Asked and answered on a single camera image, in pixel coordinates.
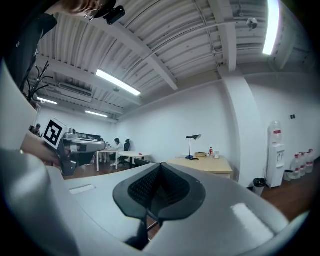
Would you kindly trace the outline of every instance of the water bottle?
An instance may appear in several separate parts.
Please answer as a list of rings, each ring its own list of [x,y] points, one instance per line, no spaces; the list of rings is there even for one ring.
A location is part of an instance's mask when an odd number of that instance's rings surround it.
[[[294,159],[291,162],[291,179],[297,180],[300,178],[300,160],[299,160],[299,154],[294,155]]]
[[[279,121],[272,121],[269,126],[270,129],[270,144],[277,145],[282,142],[281,123]]]
[[[306,175],[306,156],[305,153],[306,152],[300,152],[301,156],[300,156],[300,176],[305,176]]]
[[[307,174],[312,173],[314,169],[314,151],[313,149],[309,149],[309,152],[306,154],[306,164],[305,164],[305,172]]]

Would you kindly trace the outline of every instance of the lamp shade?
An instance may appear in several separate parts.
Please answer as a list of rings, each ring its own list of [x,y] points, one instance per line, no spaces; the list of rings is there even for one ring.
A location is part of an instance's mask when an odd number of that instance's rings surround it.
[[[192,136],[187,136],[186,138],[187,138],[187,139],[194,139],[194,140],[196,141],[196,140],[199,140],[199,139],[201,138],[201,134],[192,135]]]

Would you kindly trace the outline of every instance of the tube light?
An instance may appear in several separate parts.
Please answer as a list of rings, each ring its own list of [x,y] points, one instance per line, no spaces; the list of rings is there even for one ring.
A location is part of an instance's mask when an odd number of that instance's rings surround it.
[[[58,105],[58,103],[56,103],[55,101],[48,100],[48,99],[45,99],[45,98],[39,98],[38,97],[37,100],[42,101],[42,102],[48,102],[48,103],[51,103],[51,104]]]
[[[278,0],[268,0],[268,28],[263,47],[263,53],[271,55],[274,48],[279,26],[279,3]]]
[[[113,77],[112,75],[107,74],[106,72],[103,72],[102,70],[98,69],[95,73],[98,77],[101,77],[110,83],[113,83],[116,86],[121,87],[122,89],[128,91],[129,93],[132,93],[135,96],[138,96],[140,94],[140,91],[132,88],[130,85],[127,85],[126,83],[120,81],[119,79]]]
[[[108,117],[107,115],[104,115],[104,114],[98,114],[98,113],[91,112],[91,111],[88,111],[88,110],[86,110],[85,112],[86,112],[86,113],[88,113],[88,114],[96,115],[96,116],[103,117],[103,118],[107,118],[107,117]]]

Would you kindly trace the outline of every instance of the lamp stand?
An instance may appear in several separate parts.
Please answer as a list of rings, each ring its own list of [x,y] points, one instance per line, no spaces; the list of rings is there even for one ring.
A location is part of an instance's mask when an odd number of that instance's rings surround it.
[[[189,155],[187,155],[185,158],[186,158],[186,159],[192,159],[192,158],[194,158],[194,157],[191,155],[191,138],[190,138],[190,145],[189,145]]]

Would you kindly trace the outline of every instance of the air conditioner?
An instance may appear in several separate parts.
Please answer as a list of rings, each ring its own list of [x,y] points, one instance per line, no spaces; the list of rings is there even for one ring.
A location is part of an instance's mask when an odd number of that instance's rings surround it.
[[[76,87],[71,84],[60,82],[58,87],[54,88],[56,91],[59,91],[62,95],[74,98],[80,101],[90,103],[92,101],[92,92],[86,89]]]

